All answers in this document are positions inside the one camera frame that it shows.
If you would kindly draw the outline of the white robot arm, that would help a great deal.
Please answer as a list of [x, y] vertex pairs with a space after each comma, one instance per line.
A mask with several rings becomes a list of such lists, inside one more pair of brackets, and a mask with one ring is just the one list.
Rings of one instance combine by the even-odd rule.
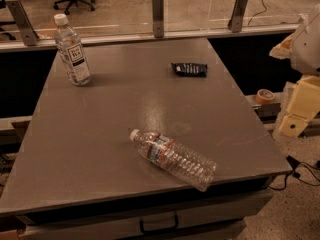
[[275, 139], [298, 137], [320, 112], [320, 5], [303, 14], [297, 29], [269, 55], [289, 59], [291, 68], [302, 74], [295, 84], [285, 85], [273, 131]]

